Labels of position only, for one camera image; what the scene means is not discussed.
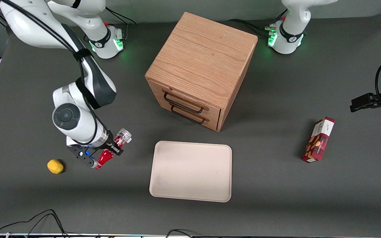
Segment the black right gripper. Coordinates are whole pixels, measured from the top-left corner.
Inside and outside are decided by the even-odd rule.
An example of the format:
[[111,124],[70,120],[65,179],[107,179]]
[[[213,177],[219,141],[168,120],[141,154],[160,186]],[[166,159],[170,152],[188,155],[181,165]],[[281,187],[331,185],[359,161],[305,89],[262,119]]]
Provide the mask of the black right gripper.
[[117,146],[117,144],[115,143],[114,137],[112,135],[112,132],[106,131],[106,136],[107,136],[107,139],[104,142],[103,149],[110,150],[113,156],[116,156],[116,155],[120,156],[124,152],[124,150],[121,147]]

